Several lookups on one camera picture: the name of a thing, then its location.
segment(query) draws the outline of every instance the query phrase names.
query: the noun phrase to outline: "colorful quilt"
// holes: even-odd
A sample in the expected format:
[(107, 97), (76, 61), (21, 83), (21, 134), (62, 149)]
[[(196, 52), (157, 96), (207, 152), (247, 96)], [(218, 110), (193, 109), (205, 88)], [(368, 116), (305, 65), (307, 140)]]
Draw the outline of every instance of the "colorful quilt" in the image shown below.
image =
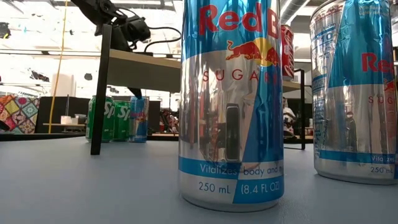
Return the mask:
[(34, 134), (39, 111), (38, 98), (0, 97), (0, 120), (16, 134)]

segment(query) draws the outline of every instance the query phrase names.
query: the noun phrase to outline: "red can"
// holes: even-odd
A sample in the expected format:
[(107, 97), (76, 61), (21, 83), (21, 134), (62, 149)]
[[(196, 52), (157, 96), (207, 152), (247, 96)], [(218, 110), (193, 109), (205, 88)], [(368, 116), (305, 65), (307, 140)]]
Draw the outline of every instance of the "red can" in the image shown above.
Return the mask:
[(282, 76), (285, 81), (294, 79), (293, 31), (288, 25), (281, 25), (282, 33)]

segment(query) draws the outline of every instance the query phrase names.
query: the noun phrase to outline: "green can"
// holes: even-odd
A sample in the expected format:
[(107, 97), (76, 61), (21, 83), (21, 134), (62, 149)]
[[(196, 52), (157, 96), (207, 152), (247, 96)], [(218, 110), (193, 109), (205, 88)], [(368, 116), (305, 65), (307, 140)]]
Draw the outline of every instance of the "green can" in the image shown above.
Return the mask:
[(113, 141), (127, 141), (130, 129), (130, 102), (115, 101)]
[[(86, 127), (86, 139), (91, 142), (93, 139), (93, 125), (96, 97), (88, 102), (88, 116)], [(114, 101), (111, 97), (105, 99), (104, 123), (102, 128), (102, 142), (110, 142), (113, 138), (113, 123), (114, 123)]]

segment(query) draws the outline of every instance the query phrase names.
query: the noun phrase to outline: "aluminum can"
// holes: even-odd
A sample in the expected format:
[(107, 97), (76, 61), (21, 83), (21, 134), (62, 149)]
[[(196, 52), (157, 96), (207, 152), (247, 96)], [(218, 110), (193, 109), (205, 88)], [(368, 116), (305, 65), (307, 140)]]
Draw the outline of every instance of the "aluminum can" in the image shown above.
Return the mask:
[(337, 0), (311, 18), (315, 169), (396, 184), (397, 108), (388, 0)]
[(130, 142), (146, 142), (148, 132), (149, 98), (131, 98)]
[(113, 141), (127, 141), (130, 133), (130, 102), (115, 101)]
[(179, 186), (251, 212), (284, 193), (279, 1), (185, 1)]
[[(88, 102), (88, 116), (86, 126), (86, 139), (91, 142), (93, 139), (94, 112), (96, 106), (96, 97), (93, 96)], [(105, 99), (104, 123), (102, 130), (102, 142), (110, 142), (113, 138), (114, 123), (114, 101), (111, 97)]]
[(283, 24), (280, 27), (282, 38), (282, 78), (285, 81), (294, 79), (294, 34), (290, 26)]

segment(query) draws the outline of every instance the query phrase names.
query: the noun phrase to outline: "yellow cable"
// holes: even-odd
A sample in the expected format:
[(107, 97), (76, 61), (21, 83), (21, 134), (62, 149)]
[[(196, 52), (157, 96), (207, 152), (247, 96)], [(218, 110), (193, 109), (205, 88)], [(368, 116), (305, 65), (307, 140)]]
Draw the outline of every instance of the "yellow cable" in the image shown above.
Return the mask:
[(49, 121), (49, 134), (51, 134), (52, 111), (54, 110), (55, 94), (56, 94), (56, 92), (57, 92), (58, 78), (59, 78), (59, 76), (60, 76), (61, 62), (62, 62), (62, 57), (63, 57), (63, 44), (64, 44), (64, 41), (65, 41), (65, 26), (66, 26), (66, 24), (67, 24), (67, 8), (68, 8), (68, 0), (65, 0), (65, 14), (63, 15), (63, 29), (62, 29), (61, 56), (60, 56), (60, 62), (59, 62), (59, 64), (58, 64), (57, 78), (55, 79), (54, 94), (53, 94), (53, 96), (52, 96), (52, 102), (51, 102), (50, 121)]

